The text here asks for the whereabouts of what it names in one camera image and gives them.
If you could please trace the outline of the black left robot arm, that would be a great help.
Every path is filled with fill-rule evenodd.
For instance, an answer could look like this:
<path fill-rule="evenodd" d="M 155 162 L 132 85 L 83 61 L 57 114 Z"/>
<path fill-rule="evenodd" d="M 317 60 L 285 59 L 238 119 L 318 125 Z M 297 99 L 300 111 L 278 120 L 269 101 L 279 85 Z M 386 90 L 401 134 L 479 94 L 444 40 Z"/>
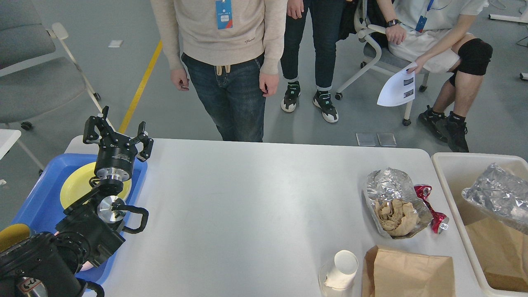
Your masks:
<path fill-rule="evenodd" d="M 89 262 L 102 265 L 125 242 L 121 232 L 137 234 L 148 222 L 143 207 L 118 197 L 132 178 L 135 160 L 145 162 L 153 139 L 138 126 L 134 138 L 116 132 L 108 123 L 109 107 L 85 123 L 83 142 L 99 147 L 94 165 L 97 183 L 64 209 L 56 233 L 6 237 L 1 240 L 2 297 L 81 297 L 91 289 L 104 296 L 101 285 L 77 278 Z"/>

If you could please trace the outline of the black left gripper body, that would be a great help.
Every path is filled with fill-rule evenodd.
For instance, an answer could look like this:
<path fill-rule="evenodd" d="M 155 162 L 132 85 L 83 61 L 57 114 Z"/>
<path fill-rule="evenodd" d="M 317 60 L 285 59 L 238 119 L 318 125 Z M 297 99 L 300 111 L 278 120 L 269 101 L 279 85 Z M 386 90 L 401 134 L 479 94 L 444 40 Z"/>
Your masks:
<path fill-rule="evenodd" d="M 137 148 L 100 143 L 94 174 L 100 179 L 130 180 Z"/>

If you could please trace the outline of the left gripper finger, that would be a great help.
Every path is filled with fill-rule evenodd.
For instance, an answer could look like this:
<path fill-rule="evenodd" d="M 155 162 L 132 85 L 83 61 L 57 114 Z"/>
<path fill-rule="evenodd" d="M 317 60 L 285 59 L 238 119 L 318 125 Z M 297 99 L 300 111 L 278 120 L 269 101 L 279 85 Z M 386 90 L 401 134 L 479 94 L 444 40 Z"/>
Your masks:
<path fill-rule="evenodd" d="M 109 106 L 102 109 L 97 116 L 90 116 L 85 122 L 83 143 L 102 144 L 103 146 L 117 146 L 117 132 L 111 127 L 107 120 Z"/>
<path fill-rule="evenodd" d="M 134 147 L 136 150 L 136 144 L 142 143 L 143 150 L 137 152 L 137 158 L 141 162 L 145 162 L 151 156 L 153 148 L 153 138 L 148 136 L 148 133 L 145 130 L 146 122 L 142 121 L 138 126 L 137 136 L 130 140 L 130 147 Z"/>

